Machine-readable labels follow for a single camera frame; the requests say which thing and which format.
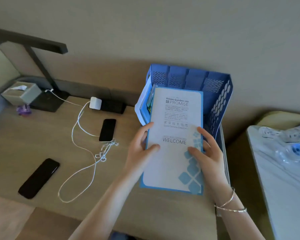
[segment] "hand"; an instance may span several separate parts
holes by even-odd
[[[150,157],[160,149],[160,145],[154,144],[145,150],[146,144],[144,140],[147,137],[148,129],[152,126],[153,122],[142,126],[131,141],[128,149],[127,161],[123,170],[125,173],[133,176],[136,181],[143,173]]]
[[[198,127],[197,131],[208,141],[203,141],[203,148],[206,152],[203,154],[194,147],[188,147],[188,151],[198,161],[206,183],[210,186],[214,193],[217,193],[216,191],[218,191],[222,185],[228,185],[228,180],[225,174],[223,153],[216,140],[205,129]]]

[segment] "black lamp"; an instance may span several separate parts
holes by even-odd
[[[47,69],[44,67],[44,65],[41,63],[36,53],[32,49],[32,47],[34,47],[59,54],[65,54],[68,52],[66,44],[0,29],[0,44],[7,41],[23,45],[32,60],[35,62],[35,64],[38,66],[40,71],[52,86],[53,92],[58,97],[64,100],[68,98],[70,94],[68,92],[61,91],[58,88],[56,82],[53,80]],[[39,109],[48,112],[56,112],[61,104],[63,104],[63,102],[64,101],[54,96],[51,92],[42,92],[30,104],[30,107],[33,109]]]

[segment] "guest service directory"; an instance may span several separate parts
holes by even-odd
[[[140,186],[203,193],[203,176],[188,147],[202,149],[197,127],[203,126],[203,92],[156,87],[154,91],[147,148],[160,150],[147,165]]]

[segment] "purple object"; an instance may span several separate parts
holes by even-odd
[[[28,116],[31,114],[30,105],[19,105],[16,109],[19,115],[21,116]]]

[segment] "black phone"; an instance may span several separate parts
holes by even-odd
[[[48,158],[24,182],[18,193],[27,199],[32,199],[58,169],[60,163]]]
[[[115,119],[105,119],[101,128],[99,141],[112,141],[115,127]]]
[[[103,99],[100,110],[123,114],[126,109],[126,104],[119,101]]]

